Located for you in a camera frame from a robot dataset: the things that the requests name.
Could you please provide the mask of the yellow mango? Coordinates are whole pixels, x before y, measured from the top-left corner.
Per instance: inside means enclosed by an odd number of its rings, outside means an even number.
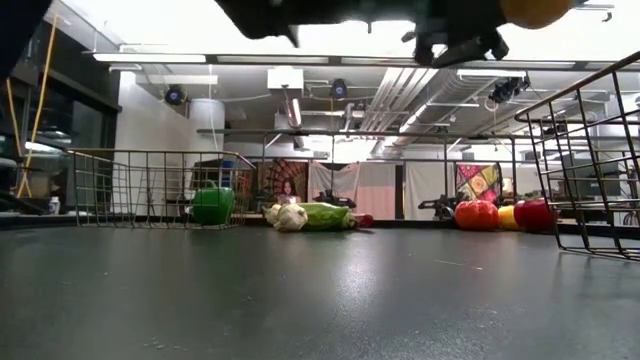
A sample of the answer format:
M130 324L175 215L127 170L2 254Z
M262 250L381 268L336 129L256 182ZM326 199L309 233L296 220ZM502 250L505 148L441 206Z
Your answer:
M508 23L525 29L541 29L576 5L576 0L499 0Z

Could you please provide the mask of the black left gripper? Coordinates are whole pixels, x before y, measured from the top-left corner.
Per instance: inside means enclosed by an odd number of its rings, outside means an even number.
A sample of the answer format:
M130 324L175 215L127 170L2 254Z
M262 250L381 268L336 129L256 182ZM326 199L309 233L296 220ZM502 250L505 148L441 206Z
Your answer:
M509 53L498 31L507 23L500 0L360 0L368 20L397 16L415 24L402 40L415 41L420 66L446 68L470 61L496 60Z

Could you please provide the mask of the orange tomato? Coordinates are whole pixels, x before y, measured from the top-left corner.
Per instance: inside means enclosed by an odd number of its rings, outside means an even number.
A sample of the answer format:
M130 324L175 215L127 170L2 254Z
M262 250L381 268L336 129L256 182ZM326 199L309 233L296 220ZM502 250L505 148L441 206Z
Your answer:
M493 231L499 227L498 208L484 200L463 201L456 206L454 220L463 230Z

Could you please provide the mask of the yellow lemon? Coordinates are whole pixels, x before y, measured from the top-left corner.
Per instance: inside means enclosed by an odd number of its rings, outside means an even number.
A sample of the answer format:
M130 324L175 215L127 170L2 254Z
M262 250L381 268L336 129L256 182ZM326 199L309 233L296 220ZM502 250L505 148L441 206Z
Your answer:
M507 205L498 209L499 226L503 230L519 231L520 226L515 219L515 206Z

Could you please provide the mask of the black ceiling device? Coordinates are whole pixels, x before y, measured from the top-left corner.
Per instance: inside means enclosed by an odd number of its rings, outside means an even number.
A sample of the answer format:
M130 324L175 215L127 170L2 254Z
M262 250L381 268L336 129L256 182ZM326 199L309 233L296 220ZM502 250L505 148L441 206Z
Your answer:
M496 84L488 98L495 104L504 103L530 87L530 79L524 77L509 77L504 82Z

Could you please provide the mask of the white round column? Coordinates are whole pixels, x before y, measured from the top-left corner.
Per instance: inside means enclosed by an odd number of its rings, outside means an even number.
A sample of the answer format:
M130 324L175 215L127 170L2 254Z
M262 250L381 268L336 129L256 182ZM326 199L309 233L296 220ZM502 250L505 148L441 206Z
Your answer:
M225 126L225 105L216 99L198 98L189 104L189 120L195 130L190 140L192 151L221 151Z

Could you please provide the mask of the metal pipe rack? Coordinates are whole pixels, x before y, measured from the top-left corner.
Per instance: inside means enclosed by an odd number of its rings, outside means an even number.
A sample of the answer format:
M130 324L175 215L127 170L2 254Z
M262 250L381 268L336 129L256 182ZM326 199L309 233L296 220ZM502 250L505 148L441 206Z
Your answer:
M329 132L326 130L273 130L253 131L225 129L224 148L255 161L284 158L289 161L320 162L331 164L389 163L395 166L395 219L404 216L405 164L407 162L442 162L455 168L463 162L462 140L446 138L442 134L430 134L427 143L415 148L388 147L375 152L359 137L359 131Z

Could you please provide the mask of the colourful patchwork quilt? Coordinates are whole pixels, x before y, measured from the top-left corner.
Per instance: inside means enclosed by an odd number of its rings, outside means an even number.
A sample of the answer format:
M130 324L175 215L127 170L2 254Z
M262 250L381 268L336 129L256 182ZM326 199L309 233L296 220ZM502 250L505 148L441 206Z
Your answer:
M455 190L469 200L496 203L502 196L502 172L498 164L458 164L455 168Z

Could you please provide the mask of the mandala tapestry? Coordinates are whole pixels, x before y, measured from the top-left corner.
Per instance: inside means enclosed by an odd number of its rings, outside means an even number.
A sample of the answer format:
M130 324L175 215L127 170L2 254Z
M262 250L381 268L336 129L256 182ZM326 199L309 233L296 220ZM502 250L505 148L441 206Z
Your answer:
M300 202L307 201L308 190L308 163L289 161L284 158L267 160L257 164L258 190L262 200L269 203L278 203L277 197L281 192L282 184L290 179L294 182Z

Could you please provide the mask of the red fruit with green top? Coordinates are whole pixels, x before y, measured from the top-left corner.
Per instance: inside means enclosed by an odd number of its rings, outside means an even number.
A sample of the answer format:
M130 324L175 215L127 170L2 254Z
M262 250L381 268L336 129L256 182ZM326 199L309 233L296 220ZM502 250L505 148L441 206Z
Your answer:
M514 218L518 226L528 232L552 231L556 222L556 215L544 198L517 202L514 206Z

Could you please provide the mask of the white hanging cloth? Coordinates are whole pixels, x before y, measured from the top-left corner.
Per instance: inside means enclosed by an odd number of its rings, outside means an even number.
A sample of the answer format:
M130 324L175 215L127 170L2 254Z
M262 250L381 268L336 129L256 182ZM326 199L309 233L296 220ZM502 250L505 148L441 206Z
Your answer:
M452 164L442 162L407 162L405 164L404 216L406 220L434 219L432 208L419 209L425 200L435 200L445 194L454 196L454 170Z
M355 202L359 171L358 162L346 165L311 162L308 168L308 199L315 202L313 198L320 191L331 189L335 195Z

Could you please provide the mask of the white ceiling box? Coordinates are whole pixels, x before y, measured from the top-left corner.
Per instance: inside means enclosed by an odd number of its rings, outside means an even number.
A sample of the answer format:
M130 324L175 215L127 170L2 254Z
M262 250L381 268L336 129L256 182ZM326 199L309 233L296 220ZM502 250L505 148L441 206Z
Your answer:
M276 67L267 70L267 88L269 90L304 88L304 71L291 67Z

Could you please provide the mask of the person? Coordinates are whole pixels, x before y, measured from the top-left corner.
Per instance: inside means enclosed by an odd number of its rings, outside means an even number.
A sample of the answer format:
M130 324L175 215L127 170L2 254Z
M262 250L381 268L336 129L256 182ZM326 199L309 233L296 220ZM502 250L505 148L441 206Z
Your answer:
M297 195L294 182L287 179L283 182L281 192L277 197L279 204L293 204L301 201L301 198Z

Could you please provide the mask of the green bell pepper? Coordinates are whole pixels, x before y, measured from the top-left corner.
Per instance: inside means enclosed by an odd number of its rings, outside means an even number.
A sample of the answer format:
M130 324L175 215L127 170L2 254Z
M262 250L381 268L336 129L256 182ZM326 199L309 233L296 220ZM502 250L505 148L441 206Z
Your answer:
M192 201L191 214L200 225L225 225L234 205L235 193L229 187L218 187L208 180L203 188L196 191Z

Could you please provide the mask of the pink hanging cloth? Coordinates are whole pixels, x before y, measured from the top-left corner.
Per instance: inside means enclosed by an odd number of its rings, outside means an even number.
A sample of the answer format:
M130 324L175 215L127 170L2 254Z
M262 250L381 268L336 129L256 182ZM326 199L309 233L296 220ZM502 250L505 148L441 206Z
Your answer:
M389 163L361 163L356 190L358 213L375 220L395 219L395 166Z

